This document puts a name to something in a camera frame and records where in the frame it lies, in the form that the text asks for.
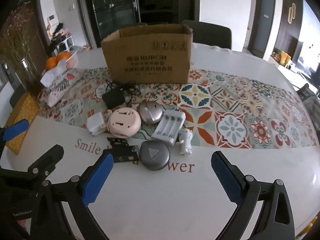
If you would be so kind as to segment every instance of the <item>dark wooden door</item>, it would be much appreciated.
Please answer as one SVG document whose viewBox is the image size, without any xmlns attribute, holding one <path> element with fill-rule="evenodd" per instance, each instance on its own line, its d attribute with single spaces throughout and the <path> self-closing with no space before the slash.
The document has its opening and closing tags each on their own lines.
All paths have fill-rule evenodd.
<svg viewBox="0 0 320 240">
<path fill-rule="evenodd" d="M 256 10 L 248 50 L 256 57 L 263 58 L 275 13 L 276 0 L 256 0 Z"/>
<path fill-rule="evenodd" d="M 282 15 L 275 49 L 293 57 L 297 48 L 303 13 L 302 0 L 283 0 Z"/>
<path fill-rule="evenodd" d="M 50 55 L 47 54 L 47 42 L 41 29 L 41 22 L 38 15 L 37 0 L 27 0 L 28 7 L 34 12 L 31 21 L 28 24 L 30 35 L 30 57 L 35 64 L 39 74 L 45 69 L 45 64 Z"/>
</svg>

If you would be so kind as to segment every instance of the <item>orange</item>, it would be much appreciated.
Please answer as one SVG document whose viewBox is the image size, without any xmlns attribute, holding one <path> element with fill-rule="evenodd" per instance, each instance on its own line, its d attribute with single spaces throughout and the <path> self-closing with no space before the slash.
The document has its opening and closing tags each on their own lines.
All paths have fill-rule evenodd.
<svg viewBox="0 0 320 240">
<path fill-rule="evenodd" d="M 60 52 L 58 55 L 57 55 L 57 63 L 62 60 L 62 59 L 68 59 L 71 57 L 71 53 L 70 52 Z"/>
<path fill-rule="evenodd" d="M 45 70 L 49 71 L 57 66 L 57 57 L 49 57 L 45 64 Z"/>
</svg>

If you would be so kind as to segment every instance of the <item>tile pattern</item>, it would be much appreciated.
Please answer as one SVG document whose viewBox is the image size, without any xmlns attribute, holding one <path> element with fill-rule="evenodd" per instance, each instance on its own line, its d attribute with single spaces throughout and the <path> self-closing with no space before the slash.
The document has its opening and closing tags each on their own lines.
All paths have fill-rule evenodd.
<svg viewBox="0 0 320 240">
<path fill-rule="evenodd" d="M 40 115 L 83 128 L 97 112 L 107 120 L 102 100 L 106 80 L 108 69 L 86 70 L 54 107 L 42 104 Z M 184 126 L 193 131 L 194 146 L 278 149 L 317 142 L 300 98 L 257 80 L 191 70 L 188 84 L 139 84 L 139 89 L 140 96 L 127 96 L 126 101 L 131 99 L 134 109 L 143 100 L 158 102 L 164 110 L 179 108 L 186 114 Z M 134 137 L 149 140 L 155 129 L 143 124 Z"/>
<path fill-rule="evenodd" d="M 217 146 L 225 148 L 251 148 L 244 115 L 215 112 Z"/>
</svg>

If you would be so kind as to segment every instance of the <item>cardboard box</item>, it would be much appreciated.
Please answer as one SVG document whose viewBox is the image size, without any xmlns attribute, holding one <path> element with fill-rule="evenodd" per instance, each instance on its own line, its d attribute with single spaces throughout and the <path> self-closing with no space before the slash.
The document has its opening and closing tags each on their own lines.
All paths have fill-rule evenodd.
<svg viewBox="0 0 320 240">
<path fill-rule="evenodd" d="M 101 46 L 113 81 L 185 84 L 192 37 L 186 25 L 142 25 L 115 31 Z"/>
<path fill-rule="evenodd" d="M 11 126 L 12 124 L 27 119 L 29 125 L 36 118 L 39 112 L 38 103 L 32 98 L 30 93 L 25 93 L 21 96 L 15 107 L 13 108 L 5 126 Z M 27 134 L 27 131 L 19 134 L 17 137 L 6 142 L 6 146 L 12 150 L 15 154 L 19 154 L 23 140 Z"/>
</svg>

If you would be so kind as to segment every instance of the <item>black chair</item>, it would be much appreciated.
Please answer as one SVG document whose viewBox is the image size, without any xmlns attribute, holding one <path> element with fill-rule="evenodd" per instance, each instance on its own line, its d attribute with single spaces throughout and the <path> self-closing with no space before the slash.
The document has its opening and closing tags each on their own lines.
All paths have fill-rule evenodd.
<svg viewBox="0 0 320 240">
<path fill-rule="evenodd" d="M 313 126 L 315 127 L 318 140 L 320 142 L 320 101 L 314 92 L 306 83 L 301 89 L 297 91 L 301 101 L 303 102 Z"/>
<path fill-rule="evenodd" d="M 12 108 L 18 103 L 20 97 L 26 92 L 22 85 L 19 85 L 17 89 L 14 91 L 13 95 L 10 97 L 9 103 Z"/>
<path fill-rule="evenodd" d="M 191 20 L 183 20 L 181 23 L 192 28 L 194 42 L 231 49 L 232 38 L 229 28 Z"/>
</svg>

